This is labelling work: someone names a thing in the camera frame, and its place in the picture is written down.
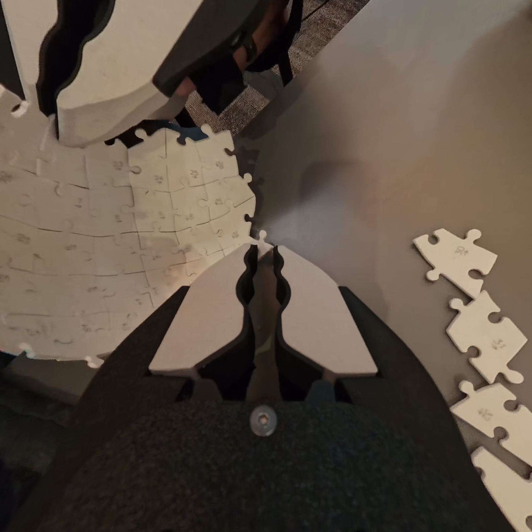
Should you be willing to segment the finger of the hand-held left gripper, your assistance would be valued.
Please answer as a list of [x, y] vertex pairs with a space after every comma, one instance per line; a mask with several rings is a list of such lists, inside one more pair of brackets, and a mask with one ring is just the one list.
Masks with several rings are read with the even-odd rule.
[[155, 88], [154, 74], [201, 2], [111, 3], [103, 27], [83, 43], [79, 71], [64, 90], [57, 113], [60, 145], [86, 147], [183, 108], [185, 98]]
[[4, 1], [3, 21], [3, 88], [62, 113], [80, 67], [83, 1]]

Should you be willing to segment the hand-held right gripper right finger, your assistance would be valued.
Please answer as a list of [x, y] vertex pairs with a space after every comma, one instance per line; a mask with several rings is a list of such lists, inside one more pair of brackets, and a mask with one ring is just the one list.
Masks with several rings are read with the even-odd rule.
[[345, 378], [375, 377], [378, 367], [337, 283], [283, 245], [273, 248], [272, 262], [282, 400], [304, 400], [322, 380], [334, 387]]

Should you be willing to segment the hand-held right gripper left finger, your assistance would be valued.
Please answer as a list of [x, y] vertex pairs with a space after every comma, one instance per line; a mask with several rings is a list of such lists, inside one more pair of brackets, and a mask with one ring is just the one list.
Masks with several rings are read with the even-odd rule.
[[256, 246], [209, 267], [188, 291], [149, 365], [151, 376], [213, 381], [225, 400], [244, 400], [255, 369]]

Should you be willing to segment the partly built puzzle ball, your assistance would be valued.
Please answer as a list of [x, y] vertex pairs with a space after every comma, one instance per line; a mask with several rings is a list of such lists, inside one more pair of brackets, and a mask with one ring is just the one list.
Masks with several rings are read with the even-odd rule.
[[102, 364], [179, 288], [249, 242], [251, 175], [229, 131], [58, 147], [1, 164], [1, 352]]

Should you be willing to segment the row of white puzzle pieces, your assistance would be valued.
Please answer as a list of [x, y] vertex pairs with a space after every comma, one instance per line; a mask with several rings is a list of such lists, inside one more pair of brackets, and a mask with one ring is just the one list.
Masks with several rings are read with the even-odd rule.
[[496, 382], [499, 376], [512, 384], [524, 382], [524, 376], [510, 369], [509, 363], [528, 340], [511, 319], [504, 316], [495, 323], [489, 320], [500, 308], [482, 288], [483, 280], [470, 275], [471, 271], [488, 275], [497, 260], [495, 253], [477, 245], [481, 236], [477, 229], [458, 237], [441, 228], [416, 237], [413, 244], [431, 266], [426, 273], [429, 282], [444, 277], [470, 298], [468, 303], [458, 297], [450, 300], [449, 308], [456, 315], [446, 333], [461, 353], [476, 349], [478, 354], [469, 362], [486, 385], [474, 388], [471, 382], [462, 380], [458, 388], [464, 397], [449, 408], [451, 413], [490, 438], [495, 437], [496, 429], [503, 429], [506, 435], [499, 446], [531, 467], [531, 410], [522, 404], [507, 409], [506, 404], [516, 402], [517, 397]]

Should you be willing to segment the person's left hand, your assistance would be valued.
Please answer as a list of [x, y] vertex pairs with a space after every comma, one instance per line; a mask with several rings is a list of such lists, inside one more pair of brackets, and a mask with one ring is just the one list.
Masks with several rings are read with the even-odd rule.
[[258, 58], [268, 45], [278, 37], [285, 27], [288, 15], [287, 9], [290, 1], [268, 1], [265, 14], [258, 24], [256, 30], [252, 33], [255, 54], [248, 64]]

